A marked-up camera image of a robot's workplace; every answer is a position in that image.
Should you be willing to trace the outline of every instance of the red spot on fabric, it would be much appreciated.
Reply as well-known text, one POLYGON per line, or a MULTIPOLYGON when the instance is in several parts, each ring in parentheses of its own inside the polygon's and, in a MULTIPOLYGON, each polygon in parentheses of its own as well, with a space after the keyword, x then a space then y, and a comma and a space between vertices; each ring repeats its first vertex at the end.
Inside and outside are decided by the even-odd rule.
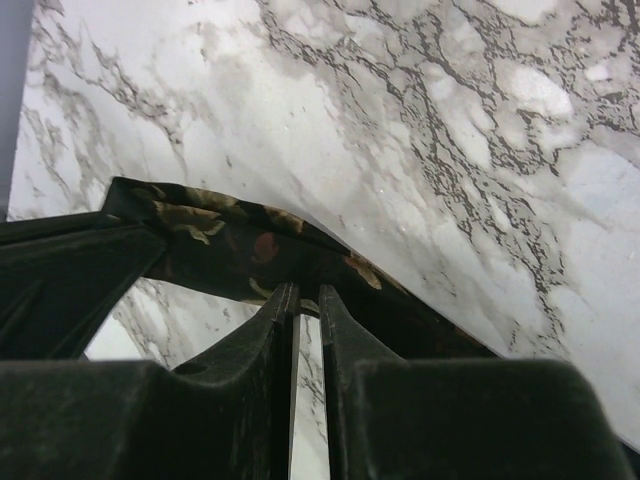
POLYGON ((253 245, 254 256, 251 260, 259 264, 270 262, 278 254, 278 250, 280 247, 276 245, 273 233, 263 233, 253 245))

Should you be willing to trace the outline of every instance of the dark patterned cloth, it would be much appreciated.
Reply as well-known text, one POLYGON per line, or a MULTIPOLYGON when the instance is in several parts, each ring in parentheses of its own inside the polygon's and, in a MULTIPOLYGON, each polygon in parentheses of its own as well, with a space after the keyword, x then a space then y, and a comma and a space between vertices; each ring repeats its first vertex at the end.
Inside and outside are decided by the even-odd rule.
POLYGON ((114 178, 102 211, 168 240, 148 278, 258 305, 294 282, 303 311, 314 316, 320 286, 329 284, 358 322, 405 358, 494 356, 368 260, 284 210, 114 178))

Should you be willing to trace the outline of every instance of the gray background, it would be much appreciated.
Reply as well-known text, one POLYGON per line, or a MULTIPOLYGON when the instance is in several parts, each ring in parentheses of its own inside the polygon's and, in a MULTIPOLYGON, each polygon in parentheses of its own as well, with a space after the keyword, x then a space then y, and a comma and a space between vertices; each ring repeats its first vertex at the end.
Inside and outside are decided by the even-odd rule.
POLYGON ((32 11, 32 0, 0 0, 0 221, 9 203, 32 11))

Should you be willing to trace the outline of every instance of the marble slab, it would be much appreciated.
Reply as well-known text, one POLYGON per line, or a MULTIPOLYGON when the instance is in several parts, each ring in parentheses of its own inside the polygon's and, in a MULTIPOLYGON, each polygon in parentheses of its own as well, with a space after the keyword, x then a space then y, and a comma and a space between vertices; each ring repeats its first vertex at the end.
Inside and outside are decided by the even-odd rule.
MULTIPOLYGON (((640 447, 632 3, 39 0, 10 218, 113 175, 288 209, 496 352, 574 363, 640 447)), ((247 308, 141 281, 90 352, 172 366, 247 308)), ((294 474, 326 478, 312 360, 294 474)))

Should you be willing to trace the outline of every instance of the marble countertop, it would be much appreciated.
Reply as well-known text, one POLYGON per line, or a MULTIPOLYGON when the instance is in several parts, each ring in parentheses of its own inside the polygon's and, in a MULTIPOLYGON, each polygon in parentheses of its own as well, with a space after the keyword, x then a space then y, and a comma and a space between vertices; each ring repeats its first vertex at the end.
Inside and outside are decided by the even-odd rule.
MULTIPOLYGON (((574 363, 640 447, 632 4, 38 0, 10 219, 114 175, 288 209, 496 352, 574 363)), ((140 281, 89 354, 173 366, 251 311, 140 281)), ((326 478, 305 328, 294 477, 326 478)))

